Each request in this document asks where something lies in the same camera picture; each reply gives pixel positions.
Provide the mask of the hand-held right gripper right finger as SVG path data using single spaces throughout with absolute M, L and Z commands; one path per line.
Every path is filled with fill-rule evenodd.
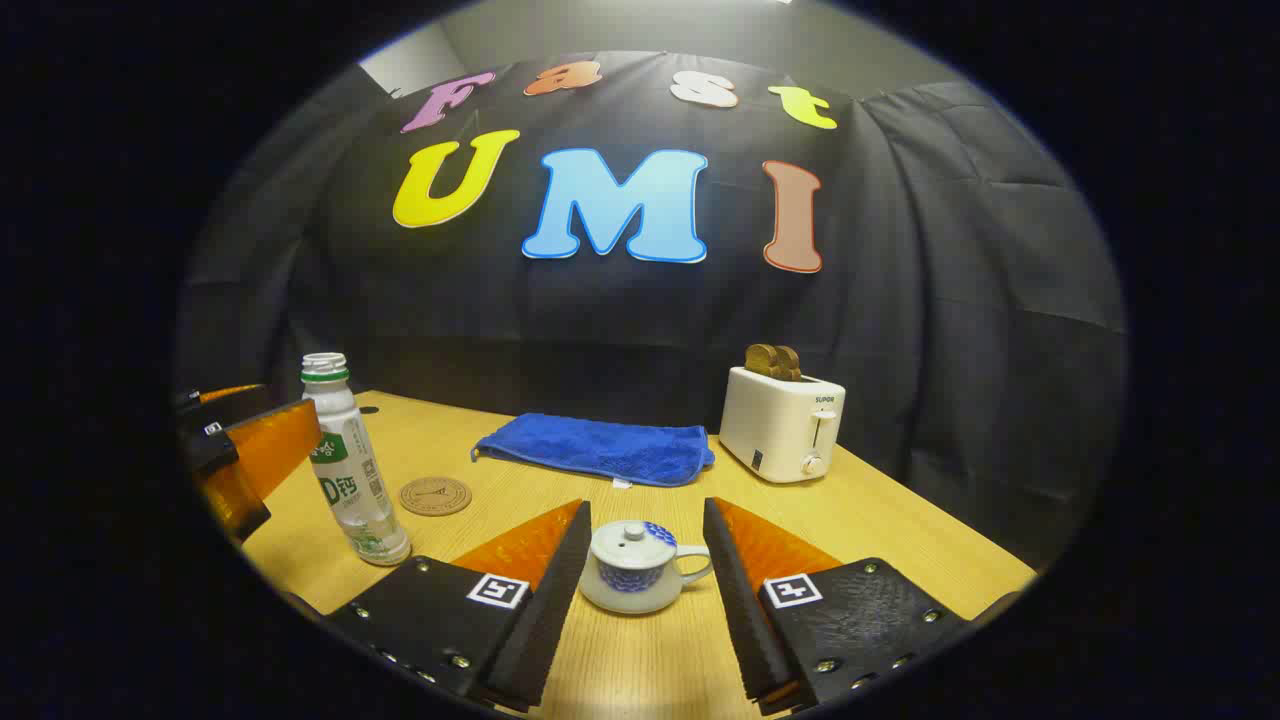
M 719 497 L 703 534 L 748 700 L 762 715 L 868 692 L 969 623 L 887 560 L 844 562 Z

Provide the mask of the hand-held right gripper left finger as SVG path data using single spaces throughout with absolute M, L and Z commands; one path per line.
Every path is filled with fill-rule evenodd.
M 325 616 L 421 685 L 526 711 L 539 706 L 591 537 L 576 498 L 453 561 L 415 555 Z

